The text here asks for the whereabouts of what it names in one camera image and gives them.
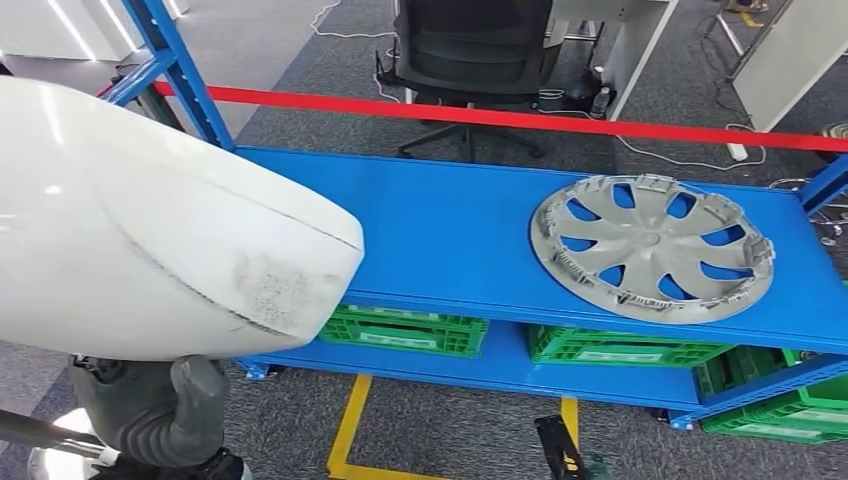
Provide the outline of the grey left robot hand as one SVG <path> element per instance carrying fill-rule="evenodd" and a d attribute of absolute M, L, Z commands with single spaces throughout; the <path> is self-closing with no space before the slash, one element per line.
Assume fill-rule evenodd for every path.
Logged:
<path fill-rule="evenodd" d="M 223 446 L 229 380 L 220 361 L 168 362 L 72 355 L 67 372 L 107 446 L 158 467 L 189 467 Z"/>

